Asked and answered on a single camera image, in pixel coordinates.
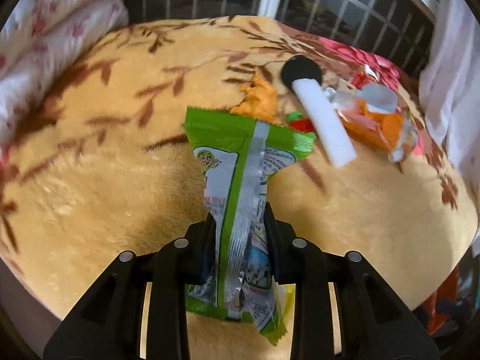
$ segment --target white pillow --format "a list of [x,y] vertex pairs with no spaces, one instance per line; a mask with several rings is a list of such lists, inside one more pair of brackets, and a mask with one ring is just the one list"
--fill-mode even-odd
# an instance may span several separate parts
[[0,80],[0,149],[17,124],[37,108],[54,80],[109,31],[128,24],[122,0],[96,0],[33,44]]
[[20,0],[0,32],[0,78],[38,37],[93,0]]

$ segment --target small red object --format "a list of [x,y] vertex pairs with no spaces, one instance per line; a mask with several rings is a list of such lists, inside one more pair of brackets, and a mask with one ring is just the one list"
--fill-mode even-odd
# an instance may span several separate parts
[[308,132],[315,132],[315,127],[311,123],[310,119],[300,119],[300,120],[294,120],[293,122],[290,123],[290,128],[296,131],[308,133]]
[[350,81],[350,85],[353,85],[357,89],[362,89],[367,84],[377,82],[378,78],[375,76],[375,72],[371,70],[370,66],[364,64],[360,69],[357,70]]

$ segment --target beige blanket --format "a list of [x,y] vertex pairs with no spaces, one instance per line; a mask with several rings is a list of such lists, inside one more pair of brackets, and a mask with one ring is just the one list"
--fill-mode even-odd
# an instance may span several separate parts
[[[121,251],[145,254],[184,234],[206,217],[205,182],[182,128],[187,105],[240,103],[239,85],[257,66],[279,92],[284,121],[303,111],[279,78],[295,54],[322,66],[325,85],[355,70],[261,17],[159,21],[108,35],[17,135],[1,173],[2,258],[63,318]],[[462,257],[477,214],[408,93],[399,92],[425,152],[411,154],[403,174],[359,143],[358,159],[333,168],[318,144],[271,180],[268,200],[277,219],[324,251],[360,251],[413,308]],[[251,325],[190,315],[189,330],[193,359],[289,358],[291,324],[276,348]]]

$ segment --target foam applicator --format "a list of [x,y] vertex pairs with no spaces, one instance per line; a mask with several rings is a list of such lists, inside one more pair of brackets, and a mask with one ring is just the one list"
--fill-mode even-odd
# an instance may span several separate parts
[[285,62],[281,76],[307,111],[331,164],[342,167],[357,158],[347,131],[322,89],[320,67],[311,59],[296,55]]

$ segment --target wrapper logo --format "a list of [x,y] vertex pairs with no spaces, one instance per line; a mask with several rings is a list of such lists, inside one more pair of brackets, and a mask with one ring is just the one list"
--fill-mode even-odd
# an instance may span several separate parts
[[208,169],[215,169],[218,164],[221,163],[221,161],[216,159],[212,152],[208,150],[200,150],[197,154],[197,158],[202,163],[203,174],[207,173]]

